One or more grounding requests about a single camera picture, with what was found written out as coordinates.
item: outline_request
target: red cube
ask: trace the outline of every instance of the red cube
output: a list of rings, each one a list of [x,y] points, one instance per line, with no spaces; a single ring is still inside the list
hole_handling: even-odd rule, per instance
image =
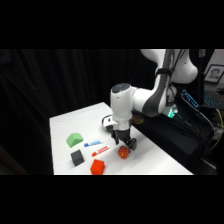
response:
[[[95,159],[90,170],[93,175],[103,175],[104,168],[104,162]]]

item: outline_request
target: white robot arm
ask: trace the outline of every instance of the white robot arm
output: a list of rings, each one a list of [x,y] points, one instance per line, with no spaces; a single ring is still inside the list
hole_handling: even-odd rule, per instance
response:
[[[118,144],[123,141],[130,151],[137,147],[136,139],[131,139],[130,128],[132,111],[136,110],[149,117],[161,114],[169,102],[172,104],[176,89],[169,86],[175,83],[191,83],[198,74],[197,68],[191,63],[189,50],[178,55],[178,49],[141,49],[142,54],[157,63],[156,80],[153,90],[139,89],[130,84],[122,83],[111,90],[111,109],[113,114],[103,119],[103,127],[112,133]]]

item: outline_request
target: pen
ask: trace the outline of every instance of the pen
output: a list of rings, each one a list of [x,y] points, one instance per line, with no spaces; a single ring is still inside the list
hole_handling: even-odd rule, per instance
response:
[[[84,146],[88,147],[88,146],[98,145],[98,144],[102,144],[102,143],[103,143],[103,141],[95,141],[95,142],[86,143]]]
[[[98,154],[100,154],[100,153],[102,153],[102,152],[105,152],[105,151],[108,150],[109,148],[110,148],[110,146],[106,146],[106,147],[104,147],[104,148],[102,148],[102,149],[100,149],[100,150],[94,152],[94,153],[92,154],[92,156],[96,156],[96,155],[98,155]]]

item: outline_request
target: green block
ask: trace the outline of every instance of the green block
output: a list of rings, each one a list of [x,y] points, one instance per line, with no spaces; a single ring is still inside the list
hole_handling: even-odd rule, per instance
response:
[[[80,142],[83,141],[83,137],[80,134],[71,134],[68,139],[67,143],[70,148],[74,147],[75,145],[79,144]]]

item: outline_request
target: black cube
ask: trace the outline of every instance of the black cube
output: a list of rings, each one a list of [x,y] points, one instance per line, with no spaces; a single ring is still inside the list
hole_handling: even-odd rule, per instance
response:
[[[72,161],[73,161],[75,166],[78,166],[78,165],[80,165],[80,164],[85,162],[80,150],[72,153],[71,157],[72,157]]]

